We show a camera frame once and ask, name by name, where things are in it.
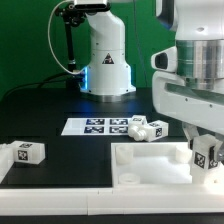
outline black tabletop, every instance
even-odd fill
[[[14,163],[2,189],[112,187],[112,142],[134,142],[128,136],[61,136],[68,118],[117,118],[145,115],[148,122],[169,123],[169,137],[159,141],[186,141],[181,122],[157,114],[151,89],[137,89],[123,102],[100,103],[66,89],[24,89],[0,103],[0,143],[15,140],[46,145],[39,165]],[[224,223],[222,214],[163,214],[113,216],[0,217],[0,223]]]

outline green background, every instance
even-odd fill
[[[18,85],[40,82],[62,72],[54,61],[47,40],[47,25],[50,13],[59,0],[1,0],[0,3],[0,99],[3,94]],[[146,68],[148,86],[151,86],[153,70],[150,67],[152,54],[174,45],[174,33],[163,28],[155,18],[155,0],[112,4],[111,11],[121,18],[126,27],[126,61],[132,67],[132,83],[145,87],[144,70],[140,63],[137,33]],[[88,22],[73,29],[74,51],[78,67],[90,61],[90,37]],[[52,44],[59,60],[67,66],[67,50],[62,18],[54,17]],[[46,87],[64,87],[64,84]]]

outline black cable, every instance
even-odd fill
[[[43,82],[34,82],[34,83],[27,83],[27,84],[23,84],[23,85],[19,85],[16,86],[10,90],[8,90],[2,97],[2,99],[4,99],[5,97],[7,97],[9,94],[11,94],[13,91],[23,88],[23,87],[27,87],[27,86],[33,86],[33,85],[39,85],[39,84],[47,84],[47,83],[57,83],[57,82],[66,82],[67,79],[62,79],[62,80],[57,80],[57,81],[43,81]]]
[[[58,74],[56,74],[56,75],[52,75],[52,76],[50,76],[50,77],[44,79],[44,80],[37,86],[37,88],[38,88],[38,89],[42,88],[43,85],[46,84],[45,82],[48,82],[48,81],[50,81],[50,80],[52,80],[52,79],[56,79],[56,78],[59,78],[59,77],[62,77],[62,76],[67,76],[67,75],[68,75],[68,76],[72,76],[71,74],[68,74],[68,73],[66,73],[66,72],[62,72],[62,73],[58,73]]]
[[[137,49],[138,49],[138,54],[139,54],[139,59],[140,59],[140,63],[141,63],[141,66],[142,66],[142,70],[143,70],[143,73],[144,73],[145,84],[146,84],[146,87],[148,87],[147,72],[146,72],[146,69],[145,69],[143,55],[142,55],[142,51],[141,51],[141,47],[140,47],[139,36],[138,36],[138,32],[137,32],[136,0],[133,0],[133,7],[134,7],[134,28],[135,28],[135,38],[136,38],[136,43],[137,43]]]

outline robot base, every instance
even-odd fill
[[[103,103],[113,103],[113,102],[121,102],[135,98],[135,91],[129,92],[122,95],[94,95],[91,93],[81,92],[82,97],[85,99],[103,102]]]

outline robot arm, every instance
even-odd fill
[[[157,0],[157,16],[172,21],[176,8],[176,46],[152,56],[158,70],[152,85],[154,106],[183,122],[193,149],[193,182],[204,183],[211,176],[215,181],[218,161],[224,158],[224,0],[175,0],[167,7],[168,1]],[[197,127],[216,135],[199,136]]]
[[[175,0],[156,0],[156,17],[165,28],[176,31],[178,18]]]
[[[86,17],[91,28],[91,61],[84,69],[85,84],[80,88],[83,95],[114,102],[135,93],[136,88],[131,84],[131,67],[125,60],[125,26],[110,12],[109,2],[74,0],[70,11],[75,15],[70,20],[78,21],[74,26],[80,25],[79,21]],[[85,15],[81,20],[76,18],[80,13]]]

